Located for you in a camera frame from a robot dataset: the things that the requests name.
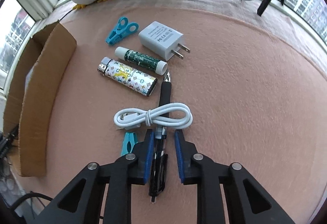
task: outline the green lip balm tube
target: green lip balm tube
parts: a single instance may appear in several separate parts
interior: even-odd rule
[[[124,61],[149,69],[159,75],[164,75],[167,70],[166,62],[134,50],[129,50],[128,48],[117,47],[115,50],[115,56]]]

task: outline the white cap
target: white cap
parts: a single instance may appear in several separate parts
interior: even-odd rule
[[[120,58],[121,60],[125,60],[125,54],[126,54],[127,51],[129,51],[128,48],[117,47],[116,50],[115,50],[115,56],[117,58]]]
[[[164,73],[166,72],[167,70],[167,63],[164,62],[164,61],[159,61],[158,62],[158,65],[156,67],[156,73],[159,74],[159,75],[164,75]]]

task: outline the brown cardboard flap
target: brown cardboard flap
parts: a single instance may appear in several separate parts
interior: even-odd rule
[[[74,37],[56,22],[36,33],[19,59],[7,97],[4,128],[9,132],[19,122],[19,147],[9,156],[20,176],[46,174],[52,107],[75,48]],[[33,66],[25,91],[26,75]]]

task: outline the pen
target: pen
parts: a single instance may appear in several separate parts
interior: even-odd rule
[[[170,103],[170,80],[170,72],[167,70],[163,76],[163,82],[161,84],[159,107]],[[165,113],[161,116],[168,118],[169,113]],[[168,155],[165,154],[166,138],[167,127],[157,125],[149,186],[149,196],[151,196],[152,203],[156,202],[156,197],[165,189],[168,161]]]

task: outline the teal plastic clip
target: teal plastic clip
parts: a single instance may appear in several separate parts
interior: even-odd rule
[[[139,29],[139,25],[136,22],[128,23],[126,17],[121,17],[118,20],[115,28],[110,32],[106,38],[106,43],[113,46],[123,38],[135,33]]]
[[[138,143],[136,133],[127,132],[123,141],[122,153],[120,156],[131,153],[135,144]]]

